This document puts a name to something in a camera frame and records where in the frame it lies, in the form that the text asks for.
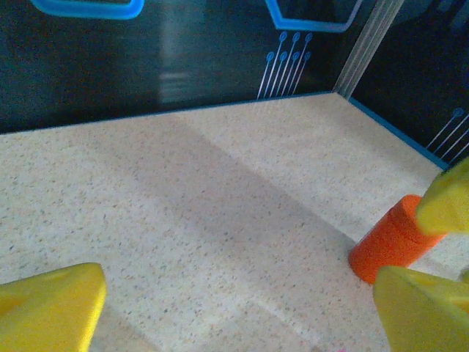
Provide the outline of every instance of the speckled floor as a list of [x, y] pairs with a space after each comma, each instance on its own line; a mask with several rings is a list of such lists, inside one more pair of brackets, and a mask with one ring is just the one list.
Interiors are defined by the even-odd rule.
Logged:
[[[102, 264], [91, 351], [388, 351], [347, 251], [439, 172], [338, 95], [0, 136], [0, 280]], [[414, 265], [469, 263], [450, 236]]]

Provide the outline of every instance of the blue edge strip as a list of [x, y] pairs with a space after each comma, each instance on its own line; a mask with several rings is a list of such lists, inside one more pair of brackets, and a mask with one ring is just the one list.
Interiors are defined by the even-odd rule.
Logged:
[[[167, 114], [169, 112], [178, 112], [178, 111], [187, 111], [187, 110], [199, 110], [199, 109], [206, 109], [206, 108], [215, 108], [218, 106], [229, 106], [229, 105], [240, 105], [240, 104], [248, 104], [248, 103], [255, 103], [257, 101], [270, 101], [270, 100], [280, 100], [280, 99], [290, 99], [290, 98], [301, 98], [301, 97], [311, 97], [314, 95], [324, 95], [324, 94], [330, 94], [332, 93], [331, 91], [325, 91], [325, 92], [314, 92], [314, 93], [307, 93], [307, 94], [299, 94], [299, 95], [294, 95], [294, 96], [287, 96], [287, 97], [278, 97], [278, 98], [269, 98], [269, 99], [259, 99], [259, 100], [247, 100], [247, 101], [240, 101], [236, 103], [228, 103], [228, 104], [215, 104], [211, 106], [197, 106], [195, 108], [187, 108], [187, 109], [177, 109], [173, 111], [162, 111], [157, 114]], [[427, 149], [422, 147], [419, 143], [411, 139], [409, 136], [407, 136], [405, 133], [401, 132], [399, 129], [395, 128], [390, 124], [388, 121], [384, 120], [380, 115], [374, 113], [372, 110], [368, 109], [365, 105], [362, 103], [359, 103], [353, 98], [349, 99], [349, 102], [354, 105], [354, 107], [358, 108], [361, 110], [363, 113], [367, 114], [369, 117], [371, 117], [375, 122], [379, 123], [382, 125], [386, 130], [391, 132], [393, 135], [401, 139], [405, 144], [411, 146], [414, 150], [422, 154], [425, 158], [430, 160], [432, 163], [437, 165], [443, 170], [447, 170], [449, 168], [449, 165], [445, 163], [443, 160], [438, 158], [435, 154], [429, 152]]]
[[368, 109], [365, 105], [362, 103], [359, 103], [353, 98], [350, 98], [349, 102], [354, 105], [356, 108], [360, 109], [362, 112], [370, 116], [374, 121], [382, 125], [386, 130], [391, 132], [393, 135], [396, 137], [400, 138], [404, 143], [410, 145], [413, 149], [418, 151], [420, 154], [422, 154], [425, 158], [430, 160], [432, 163], [436, 164], [443, 170], [447, 170], [449, 168], [449, 165], [445, 163], [443, 160], [438, 158], [435, 154], [429, 152], [427, 149], [422, 147], [419, 143], [411, 139], [409, 136], [407, 136], [405, 133], [401, 132], [399, 129], [395, 128], [390, 124], [388, 121], [384, 120], [380, 115], [376, 114], [372, 110]]

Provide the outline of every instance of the beige speckled surface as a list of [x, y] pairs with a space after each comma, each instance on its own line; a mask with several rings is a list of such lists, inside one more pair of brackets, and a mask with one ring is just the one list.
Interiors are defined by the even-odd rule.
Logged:
[[[438, 173], [337, 95], [0, 136], [0, 280], [95, 261], [91, 351], [387, 351], [347, 251]], [[456, 277], [469, 239], [415, 267]]]

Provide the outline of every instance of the blue outline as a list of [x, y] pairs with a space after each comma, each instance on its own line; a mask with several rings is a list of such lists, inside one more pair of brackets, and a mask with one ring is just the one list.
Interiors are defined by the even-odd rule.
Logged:
[[145, 0], [130, 0], [128, 4], [105, 4], [92, 1], [31, 0], [47, 15], [101, 20], [130, 20], [137, 17]]
[[349, 29], [363, 0], [357, 0], [350, 13], [349, 19], [345, 23], [320, 22], [310, 20], [297, 20], [293, 18], [284, 18], [282, 16], [277, 0], [265, 0], [265, 4], [270, 12], [273, 24], [277, 29], [286, 31], [312, 31], [327, 33], [342, 33]]
[[447, 170], [449, 168], [449, 165], [438, 158], [435, 154], [431, 153], [425, 147], [421, 146], [419, 143], [411, 139], [408, 135], [406, 135], [404, 132], [399, 130], [398, 128], [392, 126], [388, 121], [384, 120], [380, 115], [376, 114], [372, 110], [368, 109], [365, 105], [362, 103], [359, 103], [356, 101], [354, 98], [350, 98], [349, 102], [354, 105], [356, 108], [360, 109], [362, 112], [370, 116], [375, 122], [379, 123], [382, 125], [386, 130], [391, 132], [393, 135], [401, 139], [405, 144], [409, 145], [412, 147], [414, 150], [422, 154], [425, 158], [430, 160], [432, 163], [437, 165], [443, 170]]

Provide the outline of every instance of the orange cylinder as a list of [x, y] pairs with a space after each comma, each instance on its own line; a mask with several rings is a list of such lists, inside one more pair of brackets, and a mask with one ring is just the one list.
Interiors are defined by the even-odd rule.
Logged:
[[409, 194], [393, 206], [349, 254], [349, 264], [363, 281], [374, 284], [382, 266], [408, 267], [446, 234], [428, 236], [418, 228], [420, 196]]

